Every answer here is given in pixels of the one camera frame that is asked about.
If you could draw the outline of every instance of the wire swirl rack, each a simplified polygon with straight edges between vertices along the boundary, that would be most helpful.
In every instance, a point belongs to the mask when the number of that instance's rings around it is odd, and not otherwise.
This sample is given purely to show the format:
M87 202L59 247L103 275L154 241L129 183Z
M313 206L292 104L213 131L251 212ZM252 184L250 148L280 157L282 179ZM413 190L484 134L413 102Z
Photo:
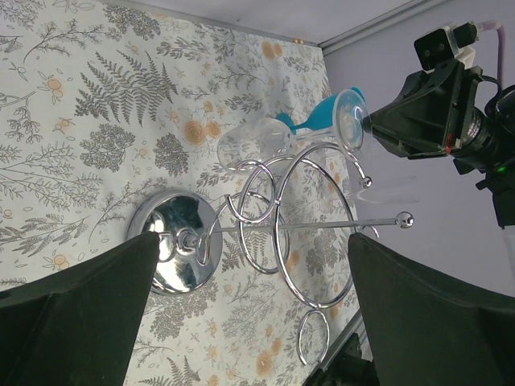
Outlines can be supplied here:
M243 186L243 189L241 192L236 193L235 195L226 195L225 196L225 202L218 208L218 211L216 213L216 220L219 219L222 212L228 208L231 214L236 218L237 220L237 236L238 240L241 245L241 249L245 254L246 260L250 263L250 265L256 269L259 273L263 273L265 275L272 275L277 272L280 272L282 277L284 278L284 281L288 288L290 289L291 293L300 300L304 305L309 307L309 310L305 313L303 318L300 321L299 327L297 329L297 354L299 356L300 361L303 365L307 364L306 358L303 353L302 349L302 337L303 337L303 331L304 327L306 326L307 320L312 315L318 315L325 327L325 341L323 345L323 350L319 355L319 358L317 359L318 362L322 361L325 355L328 352L329 348L329 323L326 318L326 316L322 313L321 310L328 309L330 307L333 307L337 305L339 302L344 300L344 298L348 295L349 291L352 288L352 276L349 275L343 289L331 300L328 300L326 302L317 301L314 298L309 298L305 293L303 293L298 286L295 285L294 281L292 280L290 274L286 270L286 259L289 254L290 250L290 238L286 232L286 246L285 251L282 250L281 244L280 244L280 231L281 229L285 229L284 220L280 215L280 209L282 200L284 197L284 193L286 190L286 185L290 181L290 177L292 176L295 168L303 163L305 165L308 165L315 170L317 170L334 188L334 192L338 195L338 198L340 199L341 203L344 206L345 212L347 214L347 217L349 218L349 221L342 221L338 223L319 223L319 224L296 224L289 227L286 227L287 229L299 229L299 228L351 228L354 232L358 232L359 229L369 226L374 227L375 225L397 225L400 228L410 228L413 224L413 216L410 213L407 212L401 212L395 219L383 219L383 220L364 220L364 221L355 221L354 217L352 215L352 211L349 207L348 201L344 196L344 193L336 183L336 181L333 179L333 177L320 165L317 163L311 161L307 158L307 156L311 153L316 152L317 150L336 150L341 153L343 153L342 149L334 143L330 142L318 142L315 143L312 146L307 147L305 150L301 151L297 156L293 155L280 155L278 157L274 157L266 162L259 162L256 160L247 160L240 164L238 167L245 168L248 166L253 166L255 169L253 170L252 174L247 178L245 185ZM348 158L352 159L352 156L350 154L345 153L345 155ZM287 168L282 172L282 177L278 184L274 181L274 176L272 175L272 172L270 170L270 166L274 165L278 162L290 162ZM352 161L352 164L357 169L358 173L360 174L360 183L363 188L369 188L372 186L372 179L367 176L363 169L361 168L360 163L357 161L357 159L354 159ZM267 178L270 181L271 185L271 199L267 199L266 197L258 194L255 191L251 191L250 187L252 186L252 183L254 180L261 174L264 173ZM260 199L261 201L265 202L268 206L267 209L263 214L261 214L258 217L255 218L249 218L244 216L243 208L245 206L246 198L247 197L254 197L257 199ZM235 200L239 199L239 202L237 205L235 204ZM243 224L260 224L263 221L266 221L270 219L270 225L267 227L272 235L272 245L274 247L274 256L275 256L275 262L276 267L275 268L266 268L262 265L258 264L251 254L249 253L249 249L247 247L247 243L244 236L244 226ZM207 236L205 238L205 249L204 249L204 255L200 258L200 263L202 265L206 265L209 261L209 255L210 255L210 240L212 234L215 232L217 221L213 221L211 226L208 229ZM266 227L247 227L245 228L246 231L248 230L261 230L266 229Z
M343 289L333 298L322 302L310 298L293 281L286 270L286 261L290 253L290 235L288 230L302 228L351 228L352 232L359 232L364 227L371 227L377 234L375 226L397 225L399 228L410 228L413 225L413 216L408 212L401 212L395 218L378 220L355 220L344 193L332 176L308 156L318 150L335 150L342 153L352 161L360 175L363 188L372 186L372 179L367 176L357 159L346 150L342 150L335 143L316 142L302 150L298 155L279 155L266 162L247 160L239 165L239 169L252 167L253 171L247 178L243 189L235 195L225 195L225 201L215 211L211 205L200 196L180 189L170 189L151 196L134 213L130 221L127 238L152 231L159 234L159 262L152 282L152 290L162 295L175 296L188 294L200 288L215 273L220 261L223 248L222 233L237 232L237 239L245 259L259 273L273 275L280 273L291 293L309 307L297 328L297 354L302 364L307 364L302 349L303 332L307 320L317 315L325 327L325 340L323 350L318 361L322 361L329 348L329 323L322 310L337 305L352 288L352 277L349 275ZM288 162L282 169L282 177L276 182L270 168L276 163ZM290 181L295 168L304 164L320 173L333 188L342 203L348 220L312 224L286 224L280 214L286 185ZM260 174L265 174L270 182L271 192L267 198L250 188ZM266 210L259 216L250 218L245 216L244 207L248 198L255 198L266 205ZM229 209L236 219L235 228L222 228L219 218L225 209ZM276 266L266 268L260 265L250 254L245 233L250 231L270 232ZM280 234L284 234L284 248L280 243Z

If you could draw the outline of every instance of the wine glass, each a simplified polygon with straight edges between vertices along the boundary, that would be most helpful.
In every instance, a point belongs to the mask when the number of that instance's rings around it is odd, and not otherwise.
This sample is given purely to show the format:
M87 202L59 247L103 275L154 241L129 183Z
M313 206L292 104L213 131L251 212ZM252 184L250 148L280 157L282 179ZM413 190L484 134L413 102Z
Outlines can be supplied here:
M227 171L248 174L254 166L238 169L243 161L265 162L278 155L296 154L297 146L287 125L277 119L263 117L225 133L218 141L216 151L218 161Z

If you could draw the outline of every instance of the lavender wall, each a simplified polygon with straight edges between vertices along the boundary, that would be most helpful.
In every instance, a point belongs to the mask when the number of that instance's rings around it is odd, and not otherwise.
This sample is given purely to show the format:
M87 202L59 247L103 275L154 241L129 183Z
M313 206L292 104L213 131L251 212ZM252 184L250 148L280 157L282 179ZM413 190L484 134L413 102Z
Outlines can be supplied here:
M514 84L514 14L513 0L453 0L437 6L327 56L332 90L356 85L363 90L370 111L375 111L398 95L407 75L420 69L413 49L418 37L450 21L489 19L499 19L505 25L506 68L512 70L505 74L505 83ZM474 48L475 65L495 76L496 34L484 33ZM482 87L477 105L487 101L493 91L489 86ZM491 195L474 186L481 178L478 173L459 176L451 158L408 161L390 154L364 160L364 167L378 178L409 175L418 178L420 203L402 207L357 203L360 218L391 216L402 209L414 214L415 225L408 231L383 228L384 244L461 280L515 295L508 253L496 225Z

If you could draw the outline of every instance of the orange flower print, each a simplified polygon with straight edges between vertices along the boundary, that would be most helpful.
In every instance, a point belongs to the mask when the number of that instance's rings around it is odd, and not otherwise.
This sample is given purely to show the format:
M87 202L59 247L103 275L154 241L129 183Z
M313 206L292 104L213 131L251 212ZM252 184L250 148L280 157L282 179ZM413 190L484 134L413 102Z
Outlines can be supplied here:
M206 131L208 136L211 138L218 138L221 133L220 126L216 121L209 121L208 125L206 126Z
M274 44L274 54L276 56L282 56L282 46L279 43Z
M208 386L218 386L218 376L216 375L212 375L209 379L208 379Z
M166 110L165 116L168 118L169 121L173 121L174 123L179 123L180 121L179 113L172 109Z
M212 113L213 108L212 108L212 103L210 101L204 102L204 111L206 113Z
M276 338L272 342L272 355L277 355L282 349L282 339Z
M272 373L272 355L268 351L263 351L256 359L256 373L261 378L266 378Z
M266 326L266 329L265 329L265 337L269 338L270 336L272 336L273 332L274 332L274 329L269 324L268 326Z
M204 360L211 360L211 365L213 365L216 362L216 358L218 358L218 354L216 353L216 347L209 345L209 347L204 347L204 349L207 352L207 355L204 358Z
M38 86L38 89L51 92L51 102L53 105L55 105L56 102L61 102L61 97L63 97L62 83L54 78L53 75L46 76L42 72L39 72L39 76L43 79L43 86Z
M195 146L202 146L206 142L206 133L204 128L197 121L189 121L184 126L184 135L186 140Z
M71 126L75 126L75 123L72 122L71 118L66 119L59 117L59 121L54 125L54 129L52 131L60 131L62 134L65 134Z
M55 255L52 258L50 257L43 257L48 263L47 265L44 265L44 268L51 268L53 270L62 271L63 269L66 269L70 266L70 263L66 260L65 255Z
M208 325L208 328L205 332L209 331L209 334L214 338L216 333L216 323L211 318L211 320L206 320L206 324Z
M300 252L299 251L292 251L290 253L290 257L288 258L288 261L286 262L286 270L290 272L300 261Z
M231 368L229 365L226 365L225 367L225 375L230 379L234 380L238 376L238 372L235 368Z
M263 55L267 59L273 60L275 58L274 48L272 47L272 44L268 40L265 40L261 44L261 50L263 51Z

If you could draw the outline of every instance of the purple cable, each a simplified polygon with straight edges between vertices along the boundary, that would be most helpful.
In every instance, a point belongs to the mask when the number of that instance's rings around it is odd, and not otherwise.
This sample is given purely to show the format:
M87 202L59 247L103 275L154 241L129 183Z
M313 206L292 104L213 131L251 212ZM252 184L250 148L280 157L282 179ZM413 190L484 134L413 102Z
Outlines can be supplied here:
M503 73L505 67L505 46L506 46L506 34L505 28L501 24L501 22L497 22L496 20L489 20L487 22L479 23L482 31L488 30L496 30L497 31L497 39L499 41L499 46L497 48L497 81L499 84L503 85Z

